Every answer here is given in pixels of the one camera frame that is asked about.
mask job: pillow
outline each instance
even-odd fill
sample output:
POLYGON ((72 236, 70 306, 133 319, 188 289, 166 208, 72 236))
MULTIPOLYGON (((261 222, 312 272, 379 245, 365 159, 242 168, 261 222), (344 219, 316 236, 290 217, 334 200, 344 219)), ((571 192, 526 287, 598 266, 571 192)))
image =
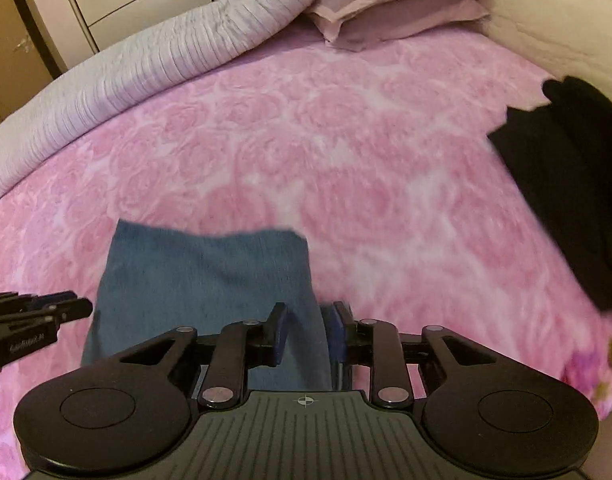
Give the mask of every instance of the pillow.
POLYGON ((555 77, 612 101, 612 0, 495 0, 484 33, 555 77))
POLYGON ((307 13, 337 48, 362 50, 450 22, 489 14, 493 0, 316 0, 307 13))

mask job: pink pillow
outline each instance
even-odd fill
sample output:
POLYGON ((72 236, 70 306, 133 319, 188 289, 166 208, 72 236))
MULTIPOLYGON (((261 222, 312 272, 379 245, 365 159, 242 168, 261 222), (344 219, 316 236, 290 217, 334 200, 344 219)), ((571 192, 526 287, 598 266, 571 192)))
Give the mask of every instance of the pink pillow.
POLYGON ((331 46, 363 50, 445 23, 479 20, 493 0, 316 0, 308 9, 331 46))

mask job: metal screw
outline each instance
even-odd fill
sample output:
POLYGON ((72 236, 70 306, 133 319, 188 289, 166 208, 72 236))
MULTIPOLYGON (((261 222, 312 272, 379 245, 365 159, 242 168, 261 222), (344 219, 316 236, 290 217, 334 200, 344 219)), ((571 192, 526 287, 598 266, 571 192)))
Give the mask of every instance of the metal screw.
POLYGON ((202 397, 210 402, 211 404, 221 404, 232 399, 234 393, 230 388, 224 388, 223 386, 214 386, 204 390, 202 397))
POLYGON ((404 388, 397 388, 396 386, 389 386, 388 388, 382 388, 377 393, 377 396, 384 402, 393 404, 395 402, 404 402, 408 400, 408 392, 404 388))

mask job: ribbed gray plate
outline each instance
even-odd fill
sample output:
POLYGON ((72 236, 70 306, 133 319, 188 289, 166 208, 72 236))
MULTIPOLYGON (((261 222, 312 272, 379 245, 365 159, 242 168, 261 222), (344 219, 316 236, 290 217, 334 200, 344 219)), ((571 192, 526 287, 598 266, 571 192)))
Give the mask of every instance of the ribbed gray plate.
MULTIPOLYGON (((32 473, 28 480, 49 480, 32 473)), ((440 457, 407 415, 372 409, 359 392, 252 392, 202 416, 159 462, 123 480, 476 480, 440 457)), ((580 480, 569 473, 561 480, 580 480)))

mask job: bed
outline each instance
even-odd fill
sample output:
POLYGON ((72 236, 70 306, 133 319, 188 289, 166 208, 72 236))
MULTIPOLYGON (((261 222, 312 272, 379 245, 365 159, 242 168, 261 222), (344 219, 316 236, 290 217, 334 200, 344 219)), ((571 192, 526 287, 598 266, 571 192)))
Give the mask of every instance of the bed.
MULTIPOLYGON (((297 20, 116 114, 0 198, 0 290, 96 298, 119 218, 193 234, 288 227, 320 301, 441 324, 612 407, 612 314, 585 296, 487 141, 548 73, 438 28, 363 52, 297 20)), ((26 472, 20 398, 79 366, 88 321, 0 374, 0 480, 26 472)))

